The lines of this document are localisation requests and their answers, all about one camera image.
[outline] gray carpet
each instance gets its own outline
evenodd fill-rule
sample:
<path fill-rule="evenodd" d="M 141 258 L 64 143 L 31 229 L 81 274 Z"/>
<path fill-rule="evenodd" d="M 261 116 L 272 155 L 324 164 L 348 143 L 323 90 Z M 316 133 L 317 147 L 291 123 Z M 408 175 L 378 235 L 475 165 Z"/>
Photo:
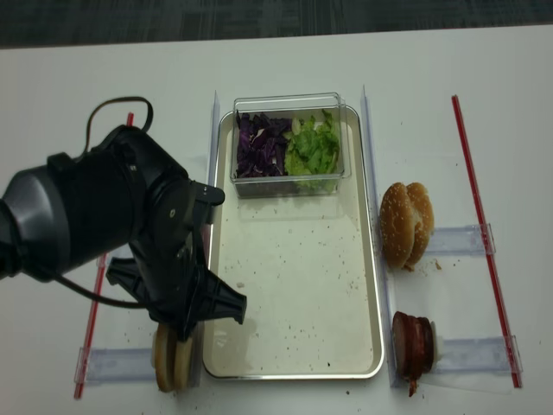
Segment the gray carpet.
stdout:
<path fill-rule="evenodd" d="M 547 22 L 552 0 L 0 0 L 0 48 Z"/>

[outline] shredded lettuce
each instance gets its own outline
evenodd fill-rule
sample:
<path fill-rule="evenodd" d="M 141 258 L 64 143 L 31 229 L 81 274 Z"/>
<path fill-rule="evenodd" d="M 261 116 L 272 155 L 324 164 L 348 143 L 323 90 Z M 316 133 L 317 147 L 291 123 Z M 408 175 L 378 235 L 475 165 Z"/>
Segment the shredded lettuce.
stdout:
<path fill-rule="evenodd" d="M 289 140 L 284 169 L 290 176 L 324 175 L 336 171 L 340 142 L 335 133 L 332 114 L 322 110 L 324 122 L 315 128 L 315 117 L 307 122 L 294 118 L 284 137 Z M 318 181 L 305 185 L 321 186 Z"/>

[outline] metal tray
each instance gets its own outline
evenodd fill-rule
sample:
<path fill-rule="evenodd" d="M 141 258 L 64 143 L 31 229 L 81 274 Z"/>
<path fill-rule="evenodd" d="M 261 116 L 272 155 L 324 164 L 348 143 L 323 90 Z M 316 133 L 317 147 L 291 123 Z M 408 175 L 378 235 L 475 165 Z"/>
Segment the metal tray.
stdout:
<path fill-rule="evenodd" d="M 206 370 L 250 380 L 364 379 L 384 361 L 359 115 L 346 107 L 352 174 L 338 193 L 239 199 L 230 181 L 232 113 L 212 152 L 226 201 L 209 268 L 248 296 L 245 322 L 207 322 Z"/>

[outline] red line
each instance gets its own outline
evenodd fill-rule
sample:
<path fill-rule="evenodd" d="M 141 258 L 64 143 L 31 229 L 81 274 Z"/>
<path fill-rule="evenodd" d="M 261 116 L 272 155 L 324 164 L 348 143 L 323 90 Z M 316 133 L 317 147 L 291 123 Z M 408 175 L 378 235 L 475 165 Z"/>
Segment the red line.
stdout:
<path fill-rule="evenodd" d="M 127 115 L 128 126 L 132 126 L 134 117 L 135 115 L 132 112 L 129 112 L 129 115 Z M 104 254 L 99 258 L 98 272 L 96 273 L 96 283 L 94 285 L 94 293 L 96 294 L 99 294 L 102 291 L 106 257 L 107 255 Z M 90 312 L 88 314 L 88 324 L 86 325 L 83 353 L 79 355 L 79 361 L 77 362 L 78 378 L 77 385 L 75 385 L 75 393 L 73 394 L 74 399 L 81 399 L 83 396 L 83 389 L 85 388 L 86 365 L 88 364 L 88 356 L 90 354 L 90 348 L 92 347 L 92 337 L 94 336 L 94 326 L 96 325 L 97 313 L 98 303 L 96 301 L 92 301 L 92 304 L 90 305 Z"/>
<path fill-rule="evenodd" d="M 476 173 L 474 172 L 473 158 L 470 154 L 470 148 L 468 147 L 467 132 L 465 130 L 465 123 L 463 121 L 463 115 L 461 113 L 461 104 L 457 95 L 451 97 L 453 103 L 453 109 L 455 113 L 455 120 L 457 121 L 457 129 L 459 130 L 459 137 L 461 138 L 461 147 L 463 154 L 465 155 L 465 162 L 467 164 L 468 180 L 470 181 L 470 187 L 473 191 L 474 205 L 476 206 L 476 214 L 478 216 L 478 222 L 481 226 L 485 225 L 486 216 L 484 215 L 484 207 L 482 206 L 482 200 L 480 198 L 480 191 L 478 190 L 478 183 L 476 182 Z M 488 244 L 488 235 L 482 233 L 482 242 L 484 246 Z M 511 329 L 509 328 L 509 321 L 507 319 L 507 311 L 505 309 L 505 303 L 503 301 L 503 295 L 501 294 L 501 287 L 499 286 L 499 275 L 495 265 L 495 256 L 486 255 L 487 267 L 490 271 L 490 278 L 492 279 L 493 295 L 495 296 L 495 303 L 498 307 L 499 322 L 501 324 L 501 331 L 505 338 L 505 348 L 507 349 L 507 356 L 511 363 L 512 372 L 512 384 L 514 387 L 522 387 L 522 379 L 518 364 L 515 358 L 512 347 Z"/>

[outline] hamburger bun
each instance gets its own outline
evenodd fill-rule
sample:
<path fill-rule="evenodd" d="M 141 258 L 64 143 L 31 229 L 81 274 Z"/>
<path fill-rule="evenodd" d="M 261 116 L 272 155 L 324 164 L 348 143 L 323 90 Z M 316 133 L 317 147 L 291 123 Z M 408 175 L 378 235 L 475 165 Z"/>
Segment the hamburger bun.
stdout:
<path fill-rule="evenodd" d="M 415 243 L 406 265 L 413 266 L 424 255 L 434 232 L 434 212 L 430 203 L 429 192 L 421 183 L 411 183 L 407 186 L 407 195 L 411 200 L 415 213 Z"/>
<path fill-rule="evenodd" d="M 167 325 L 159 324 L 154 342 L 154 367 L 157 386 L 162 392 L 175 389 L 176 333 Z"/>
<path fill-rule="evenodd" d="M 380 230 L 390 268 L 411 267 L 424 254 L 434 231 L 434 213 L 421 183 L 392 184 L 382 199 Z"/>
<path fill-rule="evenodd" d="M 188 388 L 190 360 L 192 358 L 192 336 L 185 342 L 177 342 L 175 350 L 175 390 L 185 391 Z"/>

